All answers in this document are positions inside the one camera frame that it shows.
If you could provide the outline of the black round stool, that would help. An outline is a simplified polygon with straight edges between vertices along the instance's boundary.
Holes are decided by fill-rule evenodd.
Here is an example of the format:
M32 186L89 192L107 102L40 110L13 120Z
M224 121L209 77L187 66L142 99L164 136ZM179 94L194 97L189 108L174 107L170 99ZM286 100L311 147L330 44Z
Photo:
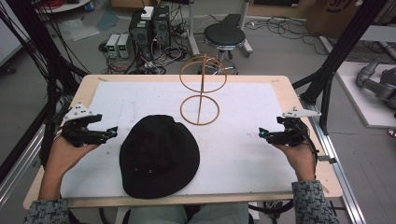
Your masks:
M215 74L237 75L232 50L241 48L245 44L245 33L237 26L222 22L215 23L204 29L204 41L218 51L217 57L209 60L213 65L208 65L207 68L211 68Z

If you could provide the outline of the white round table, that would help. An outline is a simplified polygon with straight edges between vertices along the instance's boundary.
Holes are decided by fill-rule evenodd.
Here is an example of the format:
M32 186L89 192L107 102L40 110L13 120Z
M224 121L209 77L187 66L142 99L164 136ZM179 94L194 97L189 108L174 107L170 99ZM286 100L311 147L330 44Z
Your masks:
M83 7L91 0L39 0L35 11L40 13L58 13Z

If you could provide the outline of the person's right hand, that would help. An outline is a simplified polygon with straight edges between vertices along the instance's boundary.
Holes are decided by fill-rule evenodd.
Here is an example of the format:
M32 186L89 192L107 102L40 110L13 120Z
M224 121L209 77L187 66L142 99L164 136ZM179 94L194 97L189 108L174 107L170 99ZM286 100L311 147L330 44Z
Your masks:
M316 179L314 156L311 147L306 142L302 142L296 147L276 145L276 148L285 154L298 181L313 181Z

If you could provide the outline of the grey bench power supply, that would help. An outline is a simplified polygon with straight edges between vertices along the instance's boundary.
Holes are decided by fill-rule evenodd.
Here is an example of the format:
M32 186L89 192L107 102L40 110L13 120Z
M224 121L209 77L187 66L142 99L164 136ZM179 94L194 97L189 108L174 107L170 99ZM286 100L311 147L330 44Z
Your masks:
M117 58L119 56L118 41L119 35L111 35L106 42L107 53L110 58Z
M120 35L118 49L121 58L129 58L132 50L131 41L127 34Z

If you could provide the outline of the black metal frame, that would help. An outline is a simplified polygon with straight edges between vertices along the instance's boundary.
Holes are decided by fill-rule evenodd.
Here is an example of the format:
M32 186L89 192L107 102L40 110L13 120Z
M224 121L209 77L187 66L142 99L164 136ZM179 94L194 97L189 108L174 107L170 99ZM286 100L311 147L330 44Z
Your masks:
M319 95L322 94L319 127L325 134L328 134L327 121L332 80L344 59L353 50L387 2L388 0L363 0L362 5L339 37L323 65L315 73L292 84L294 89L309 84L307 90L300 95L300 98L308 105L315 105Z
M40 6L35 0L6 0L20 25L8 16L0 3L0 19L8 30L20 41L22 47L35 63L36 68L47 83L48 101L26 130L20 141L0 165L0 184L3 184L11 173L16 170L16 163L33 139L42 124L47 125L44 132L45 152L49 153L49 132L54 132L56 119L64 112L56 111L60 99L69 99L77 92L79 83L77 77L83 78L89 73L75 66L56 47L50 36L50 31L38 13Z

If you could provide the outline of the brown cardboard box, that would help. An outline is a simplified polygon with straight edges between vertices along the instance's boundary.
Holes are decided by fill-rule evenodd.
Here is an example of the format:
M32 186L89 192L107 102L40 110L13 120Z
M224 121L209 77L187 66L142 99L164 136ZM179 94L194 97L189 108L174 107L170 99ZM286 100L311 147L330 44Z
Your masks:
M385 13L390 0L313 0L306 30L316 36L341 37L366 28Z

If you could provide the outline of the white floor board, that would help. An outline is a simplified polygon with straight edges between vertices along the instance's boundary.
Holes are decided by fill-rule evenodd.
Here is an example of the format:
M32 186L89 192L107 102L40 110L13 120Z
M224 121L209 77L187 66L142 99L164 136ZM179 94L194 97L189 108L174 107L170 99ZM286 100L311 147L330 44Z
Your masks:
M358 73L364 66L366 63L344 62L337 71L337 77L366 127L396 128L396 111L376 98L373 92L356 85Z

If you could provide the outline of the aluminium rail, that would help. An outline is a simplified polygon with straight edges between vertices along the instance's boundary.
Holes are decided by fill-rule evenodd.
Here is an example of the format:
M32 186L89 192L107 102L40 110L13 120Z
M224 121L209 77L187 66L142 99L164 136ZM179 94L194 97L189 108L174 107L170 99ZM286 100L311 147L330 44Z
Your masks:
M350 186L346 173L344 172L342 163L340 162L338 155L336 153L335 147L333 146L332 140L329 135L327 135L319 125L319 118L311 118L310 123L313 130L320 142L324 153L331 159L335 159L332 163L333 172L339 182L342 189L342 202L344 208L346 209L347 216L349 217L351 224L366 224L366 220L361 211L361 208L356 200L352 187Z
M45 125L42 124L34 132L34 135L28 138L27 146L22 148L22 154L11 167L5 180L0 184L0 210L6 205L8 198L37 158L44 138L44 132Z

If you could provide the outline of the person's left hand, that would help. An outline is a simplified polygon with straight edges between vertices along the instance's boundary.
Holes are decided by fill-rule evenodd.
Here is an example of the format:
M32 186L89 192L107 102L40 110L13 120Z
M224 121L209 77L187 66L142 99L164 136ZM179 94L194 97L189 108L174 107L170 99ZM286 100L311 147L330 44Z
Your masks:
M96 148L98 145L75 147L61 135L56 137L50 149L44 177L50 181L61 181L67 171Z

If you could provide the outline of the wooden table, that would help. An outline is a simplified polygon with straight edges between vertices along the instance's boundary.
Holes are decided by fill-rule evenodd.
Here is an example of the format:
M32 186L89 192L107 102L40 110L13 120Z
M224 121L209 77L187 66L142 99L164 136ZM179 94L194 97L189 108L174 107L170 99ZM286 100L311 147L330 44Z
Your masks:
M299 101L284 76L209 76L219 104L199 106L199 76L89 75L75 100L102 115L101 127L117 127L106 143L72 146L58 136L47 169L25 199L25 208L50 202L68 208L242 203L290 199L297 207L321 207L341 188L329 163L316 161L316 142L296 147L268 144L259 129L278 129L276 118ZM184 138L185 155L160 175L134 168L143 163L138 123L169 116L160 135Z

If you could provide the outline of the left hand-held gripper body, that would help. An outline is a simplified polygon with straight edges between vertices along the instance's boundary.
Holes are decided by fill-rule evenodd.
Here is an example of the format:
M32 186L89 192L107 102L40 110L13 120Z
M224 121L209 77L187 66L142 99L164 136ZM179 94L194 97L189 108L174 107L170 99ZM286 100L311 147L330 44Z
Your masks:
M88 129L90 123L98 122L101 119L101 114L94 115L82 103L77 103L70 107L64 116L61 135L74 147L102 144L103 133Z

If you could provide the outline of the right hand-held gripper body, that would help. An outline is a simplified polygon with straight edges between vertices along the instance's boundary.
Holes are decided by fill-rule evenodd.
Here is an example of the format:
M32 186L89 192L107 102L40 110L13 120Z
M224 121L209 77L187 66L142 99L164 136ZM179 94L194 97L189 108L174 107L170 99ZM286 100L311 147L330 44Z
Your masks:
M298 108L294 106L280 117L276 118L278 124L284 126L283 132L270 133L270 143L276 145L288 145L296 147L308 136L308 128L302 118L320 116L321 113L314 110Z

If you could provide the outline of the person's legs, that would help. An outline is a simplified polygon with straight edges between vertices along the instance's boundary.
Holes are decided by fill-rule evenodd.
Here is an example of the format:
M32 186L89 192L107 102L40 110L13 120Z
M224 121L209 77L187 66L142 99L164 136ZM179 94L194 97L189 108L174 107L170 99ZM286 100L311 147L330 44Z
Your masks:
M128 224L249 224L247 203L164 205L131 209Z

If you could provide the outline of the white table mat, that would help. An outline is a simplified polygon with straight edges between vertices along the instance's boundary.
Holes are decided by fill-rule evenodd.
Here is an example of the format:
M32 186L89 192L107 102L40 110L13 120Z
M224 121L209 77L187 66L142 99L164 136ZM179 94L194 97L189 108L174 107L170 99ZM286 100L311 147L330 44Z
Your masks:
M270 83L227 83L212 94L220 105L213 123L196 126L179 112L191 95L178 82L102 82L91 109L102 114L94 130L118 127L118 135L90 152L66 173L65 198L127 197L120 172L120 148L142 118L167 115L184 124L200 151L194 179L172 195L209 195L287 191L294 178L282 153L259 137L259 128L281 130L281 109Z

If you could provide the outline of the white box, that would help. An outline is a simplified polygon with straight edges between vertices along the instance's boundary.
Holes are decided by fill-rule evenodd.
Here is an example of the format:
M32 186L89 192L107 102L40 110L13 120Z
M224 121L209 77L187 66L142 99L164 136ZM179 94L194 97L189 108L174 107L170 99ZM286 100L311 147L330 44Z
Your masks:
M141 13L141 19L143 21L150 21L154 13L154 7L144 7Z

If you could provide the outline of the black computer tower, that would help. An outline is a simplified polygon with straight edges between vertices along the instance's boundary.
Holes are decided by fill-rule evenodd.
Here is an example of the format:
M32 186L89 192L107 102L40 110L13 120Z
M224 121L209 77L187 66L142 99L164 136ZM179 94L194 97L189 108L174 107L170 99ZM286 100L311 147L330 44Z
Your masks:
M150 44L153 38L152 23L141 18L141 11L132 14L129 25L129 33L133 42L136 55L143 57L145 60L152 60Z
M154 25L155 39L157 43L167 48L170 46L170 21L169 21L169 6L158 6L154 8L152 17Z

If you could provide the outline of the black bucket hat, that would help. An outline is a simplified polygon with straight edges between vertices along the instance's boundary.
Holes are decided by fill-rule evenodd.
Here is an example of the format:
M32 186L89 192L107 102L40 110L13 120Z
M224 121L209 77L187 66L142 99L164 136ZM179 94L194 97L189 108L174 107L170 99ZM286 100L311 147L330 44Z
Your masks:
M139 120L120 148L124 191L137 199L157 199L184 189L200 165L198 144L182 123L167 115Z

